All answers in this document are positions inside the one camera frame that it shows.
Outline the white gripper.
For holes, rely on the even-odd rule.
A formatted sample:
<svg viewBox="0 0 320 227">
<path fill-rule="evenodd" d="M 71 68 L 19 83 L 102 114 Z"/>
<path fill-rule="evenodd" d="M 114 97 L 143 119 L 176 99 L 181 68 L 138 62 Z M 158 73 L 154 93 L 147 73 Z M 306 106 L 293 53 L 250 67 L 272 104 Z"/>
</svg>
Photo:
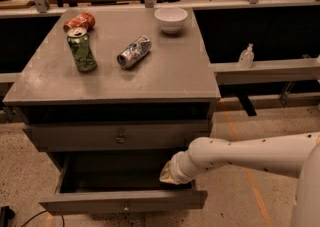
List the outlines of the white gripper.
<svg viewBox="0 0 320 227">
<path fill-rule="evenodd" d="M 186 184 L 198 174 L 198 168 L 191 161 L 187 152 L 178 152 L 166 164 L 159 180 L 167 184 Z"/>
</svg>

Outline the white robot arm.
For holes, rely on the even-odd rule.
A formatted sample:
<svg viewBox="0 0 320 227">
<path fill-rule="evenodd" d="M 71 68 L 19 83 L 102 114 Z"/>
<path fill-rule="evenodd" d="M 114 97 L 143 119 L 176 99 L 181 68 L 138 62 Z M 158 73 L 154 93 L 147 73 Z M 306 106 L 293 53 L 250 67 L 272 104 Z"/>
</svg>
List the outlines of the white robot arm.
<svg viewBox="0 0 320 227">
<path fill-rule="evenodd" d="M 290 227 L 320 227 L 319 132 L 237 142 L 200 137 L 172 156 L 160 180 L 186 184 L 225 165 L 296 177 Z"/>
</svg>

